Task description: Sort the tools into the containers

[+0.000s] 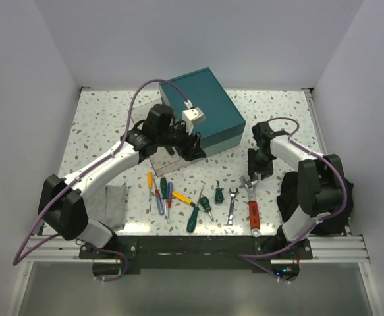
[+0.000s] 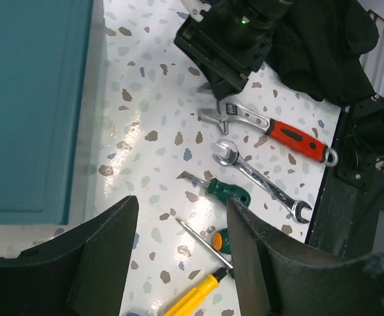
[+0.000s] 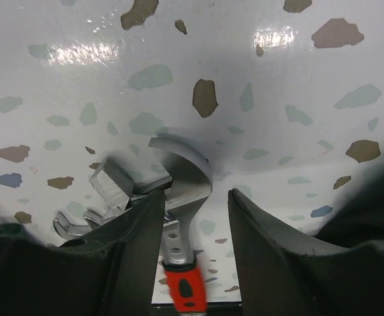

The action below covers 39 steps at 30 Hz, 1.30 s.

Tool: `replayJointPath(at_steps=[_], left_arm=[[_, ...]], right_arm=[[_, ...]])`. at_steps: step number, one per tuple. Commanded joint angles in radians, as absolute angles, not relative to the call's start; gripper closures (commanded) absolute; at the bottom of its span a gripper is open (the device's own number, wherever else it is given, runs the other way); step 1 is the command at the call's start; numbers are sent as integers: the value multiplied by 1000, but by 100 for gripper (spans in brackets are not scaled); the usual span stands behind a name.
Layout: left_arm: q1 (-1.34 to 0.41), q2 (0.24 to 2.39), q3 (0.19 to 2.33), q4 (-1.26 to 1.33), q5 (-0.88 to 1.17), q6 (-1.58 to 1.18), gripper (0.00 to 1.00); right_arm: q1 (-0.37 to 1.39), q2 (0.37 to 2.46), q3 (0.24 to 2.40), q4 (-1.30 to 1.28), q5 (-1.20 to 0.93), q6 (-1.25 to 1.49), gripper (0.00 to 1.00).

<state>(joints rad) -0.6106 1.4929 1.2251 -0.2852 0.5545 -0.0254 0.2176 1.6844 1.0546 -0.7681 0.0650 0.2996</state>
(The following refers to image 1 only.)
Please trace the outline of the red handled adjustable wrench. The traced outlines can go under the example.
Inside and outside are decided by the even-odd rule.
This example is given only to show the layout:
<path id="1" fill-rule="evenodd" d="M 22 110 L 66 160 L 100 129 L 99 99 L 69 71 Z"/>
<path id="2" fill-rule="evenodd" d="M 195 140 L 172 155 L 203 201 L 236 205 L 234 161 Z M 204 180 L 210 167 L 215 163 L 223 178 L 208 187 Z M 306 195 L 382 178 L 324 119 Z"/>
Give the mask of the red handled adjustable wrench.
<path id="1" fill-rule="evenodd" d="M 240 177 L 240 187 L 245 188 L 248 192 L 250 230 L 252 236 L 256 238 L 260 236 L 260 212 L 256 201 L 257 183 L 257 178 L 249 178 L 247 176 Z"/>

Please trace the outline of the thin silver awl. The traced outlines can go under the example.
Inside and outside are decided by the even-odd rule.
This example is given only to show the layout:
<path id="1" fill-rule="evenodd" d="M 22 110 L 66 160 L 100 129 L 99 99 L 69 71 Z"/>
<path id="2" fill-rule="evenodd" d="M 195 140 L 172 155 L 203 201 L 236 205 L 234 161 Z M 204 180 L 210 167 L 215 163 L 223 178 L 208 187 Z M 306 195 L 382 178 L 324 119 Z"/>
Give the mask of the thin silver awl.
<path id="1" fill-rule="evenodd" d="M 202 184 L 202 187 L 201 187 L 201 190 L 200 190 L 200 193 L 199 193 L 199 196 L 198 196 L 198 204 L 200 203 L 200 200 L 202 198 L 202 195 L 203 195 L 203 192 L 204 192 L 204 188 L 205 188 L 205 182 Z"/>

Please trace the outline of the clear plastic drawer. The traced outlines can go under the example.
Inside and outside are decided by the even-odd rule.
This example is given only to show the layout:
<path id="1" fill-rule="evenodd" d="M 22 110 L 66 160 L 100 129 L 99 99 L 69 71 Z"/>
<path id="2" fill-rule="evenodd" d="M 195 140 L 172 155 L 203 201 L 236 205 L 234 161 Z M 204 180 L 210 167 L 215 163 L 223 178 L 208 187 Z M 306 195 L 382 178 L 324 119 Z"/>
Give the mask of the clear plastic drawer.
<path id="1" fill-rule="evenodd" d="M 133 111 L 134 125 L 126 141 L 139 153 L 139 162 L 148 159 L 157 176 L 178 168 L 182 157 L 178 150 L 188 139 L 186 123 L 175 118 L 171 107 L 149 103 Z"/>

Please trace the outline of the teal drawer box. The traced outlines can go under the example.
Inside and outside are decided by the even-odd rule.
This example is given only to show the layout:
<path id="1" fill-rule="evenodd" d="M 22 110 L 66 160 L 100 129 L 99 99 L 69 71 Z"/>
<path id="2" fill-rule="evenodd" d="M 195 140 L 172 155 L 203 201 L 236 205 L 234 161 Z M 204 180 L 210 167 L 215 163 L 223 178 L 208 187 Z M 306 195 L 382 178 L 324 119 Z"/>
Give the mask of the teal drawer box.
<path id="1" fill-rule="evenodd" d="M 201 148 L 208 157 L 238 146 L 246 121 L 210 68 L 170 79 L 201 109 L 205 120 L 195 126 L 201 134 Z"/>

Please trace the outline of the silver end spanner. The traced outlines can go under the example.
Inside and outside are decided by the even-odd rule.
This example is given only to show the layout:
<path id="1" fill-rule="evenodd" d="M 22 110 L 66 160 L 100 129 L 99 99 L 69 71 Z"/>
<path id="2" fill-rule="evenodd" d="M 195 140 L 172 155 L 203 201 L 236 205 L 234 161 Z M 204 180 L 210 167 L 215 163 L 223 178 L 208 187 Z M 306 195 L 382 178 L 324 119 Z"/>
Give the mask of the silver end spanner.
<path id="1" fill-rule="evenodd" d="M 238 193 L 239 193 L 239 190 L 237 187 L 229 188 L 230 203 L 229 203 L 229 213 L 228 213 L 227 223 L 226 223 L 227 226 L 233 225 L 234 204 L 235 204 L 235 199 Z"/>

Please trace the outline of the small green hook tool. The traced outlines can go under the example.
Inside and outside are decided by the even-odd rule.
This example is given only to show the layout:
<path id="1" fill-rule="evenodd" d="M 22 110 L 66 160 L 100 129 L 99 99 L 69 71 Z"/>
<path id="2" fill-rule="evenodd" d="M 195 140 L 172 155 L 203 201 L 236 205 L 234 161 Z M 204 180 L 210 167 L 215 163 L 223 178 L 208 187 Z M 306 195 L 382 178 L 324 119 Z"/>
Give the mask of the small green hook tool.
<path id="1" fill-rule="evenodd" d="M 220 181 L 217 180 L 216 184 L 214 201 L 216 204 L 222 204 L 224 202 L 223 188 L 220 187 Z"/>

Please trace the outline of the stubby green screwdriver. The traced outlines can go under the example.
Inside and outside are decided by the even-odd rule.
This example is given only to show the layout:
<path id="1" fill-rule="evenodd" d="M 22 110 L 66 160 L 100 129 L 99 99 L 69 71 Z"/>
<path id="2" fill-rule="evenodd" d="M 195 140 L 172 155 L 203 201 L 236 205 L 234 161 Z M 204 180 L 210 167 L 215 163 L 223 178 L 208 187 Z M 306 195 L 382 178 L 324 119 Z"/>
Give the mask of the stubby green screwdriver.
<path id="1" fill-rule="evenodd" d="M 207 213 L 211 219 L 211 221 L 214 221 L 213 215 L 211 213 L 212 208 L 209 202 L 209 199 L 206 196 L 202 196 L 200 198 L 200 205 L 202 206 L 205 213 Z"/>

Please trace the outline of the long green handled screwdriver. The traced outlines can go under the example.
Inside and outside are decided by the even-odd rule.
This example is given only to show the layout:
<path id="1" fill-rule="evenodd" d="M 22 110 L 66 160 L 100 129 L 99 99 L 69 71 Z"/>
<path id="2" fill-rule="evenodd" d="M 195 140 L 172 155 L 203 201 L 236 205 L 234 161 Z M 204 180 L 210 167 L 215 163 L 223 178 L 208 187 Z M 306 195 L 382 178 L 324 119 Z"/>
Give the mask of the long green handled screwdriver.
<path id="1" fill-rule="evenodd" d="M 196 223 L 198 219 L 198 213 L 199 208 L 197 206 L 194 206 L 191 216 L 188 219 L 187 225 L 186 225 L 186 231 L 187 233 L 193 233 L 196 228 Z"/>

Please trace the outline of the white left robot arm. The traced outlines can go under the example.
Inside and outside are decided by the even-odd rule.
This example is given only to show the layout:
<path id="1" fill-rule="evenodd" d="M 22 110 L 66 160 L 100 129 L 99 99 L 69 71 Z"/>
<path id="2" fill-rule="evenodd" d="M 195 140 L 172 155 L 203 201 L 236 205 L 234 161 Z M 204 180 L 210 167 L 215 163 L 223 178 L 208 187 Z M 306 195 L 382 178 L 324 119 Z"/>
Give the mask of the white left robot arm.
<path id="1" fill-rule="evenodd" d="M 201 135 L 194 127 L 205 120 L 201 109 L 186 102 L 181 119 L 173 109 L 156 104 L 144 120 L 138 121 L 126 135 L 85 167 L 62 178 L 55 174 L 43 183 L 38 214 L 65 240 L 81 240 L 94 245 L 102 258 L 117 252 L 115 233 L 101 222 L 89 218 L 85 200 L 112 179 L 139 165 L 160 147 L 171 147 L 185 161 L 206 157 Z"/>

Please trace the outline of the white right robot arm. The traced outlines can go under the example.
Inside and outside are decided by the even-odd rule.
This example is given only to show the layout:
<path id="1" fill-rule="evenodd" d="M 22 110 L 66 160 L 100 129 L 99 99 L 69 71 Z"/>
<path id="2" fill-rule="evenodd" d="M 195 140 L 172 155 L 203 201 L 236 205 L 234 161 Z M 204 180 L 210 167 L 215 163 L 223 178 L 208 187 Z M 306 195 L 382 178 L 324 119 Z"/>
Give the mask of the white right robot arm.
<path id="1" fill-rule="evenodd" d="M 310 150 L 291 133 L 274 131 L 268 121 L 254 125 L 252 133 L 256 148 L 248 150 L 251 180 L 273 176 L 276 159 L 292 168 L 284 175 L 277 196 L 283 223 L 263 243 L 264 252 L 288 259 L 297 252 L 297 242 L 309 234 L 342 233 L 354 207 L 354 185 L 344 176 L 341 158 Z"/>

